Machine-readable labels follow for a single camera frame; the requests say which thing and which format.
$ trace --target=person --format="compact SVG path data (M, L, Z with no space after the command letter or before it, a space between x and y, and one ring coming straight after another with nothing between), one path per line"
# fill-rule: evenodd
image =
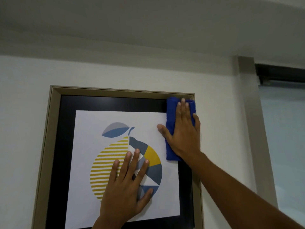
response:
M177 105L173 135L164 125L157 125L157 128L175 154L180 156L198 175L231 228L303 228L224 172L200 151L200 121L196 114L193 117L195 126L191 122L189 105L185 99L182 99ZM135 180L132 180L139 150L135 150L128 166L131 156L131 152L126 154L117 178L119 161L114 162L101 202L100 216L93 229L119 229L125 222L139 214L150 201L152 189L149 189L143 198L137 201L138 188L149 166L149 161L144 162Z

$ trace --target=gray ceiling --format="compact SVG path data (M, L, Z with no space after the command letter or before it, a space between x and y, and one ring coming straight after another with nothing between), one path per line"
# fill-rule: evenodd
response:
M1 0L29 31L305 64L305 10L262 0Z

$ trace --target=folded cloth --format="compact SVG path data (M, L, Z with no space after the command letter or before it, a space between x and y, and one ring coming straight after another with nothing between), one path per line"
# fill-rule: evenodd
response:
M177 97L169 97L166 100L166 128L169 130L171 135L173 135L173 131L175 129L176 108L179 101L180 99L178 99ZM195 101L194 100L185 100L185 101L189 103L192 123L195 126L195 120L193 118L193 113L196 112ZM171 149L170 145L166 140L165 140L165 144L166 144L166 160L181 161L181 158L174 153L174 151Z

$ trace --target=hand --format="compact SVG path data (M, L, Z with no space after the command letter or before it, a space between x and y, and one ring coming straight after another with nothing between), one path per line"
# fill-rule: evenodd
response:
M101 202L100 216L94 224L93 229L119 229L129 219L139 214L150 201L153 189L149 189L143 198L137 202L139 185L149 165L149 161L146 159L135 180L132 180L139 154L140 151L136 149L132 162L128 167L132 153L127 152L117 178L116 172L119 160L115 160L113 163L109 181Z
M165 137L172 150L182 159L188 153L200 151L200 121L196 113L193 117L195 127L192 125L189 104L183 98L177 104L173 135L164 125L157 125L159 132Z

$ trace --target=gold picture frame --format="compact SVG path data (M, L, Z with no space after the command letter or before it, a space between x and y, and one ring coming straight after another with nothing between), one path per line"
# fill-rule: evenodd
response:
M62 95L128 97L147 99L167 99L170 96L175 96L177 98L184 97L185 99L195 100L195 95L193 93L51 86L36 189L36 198L32 223L33 229L45 229L49 190L51 185L55 139L59 116L59 106ZM203 229L201 184L199 178L194 173L192 177L195 228Z

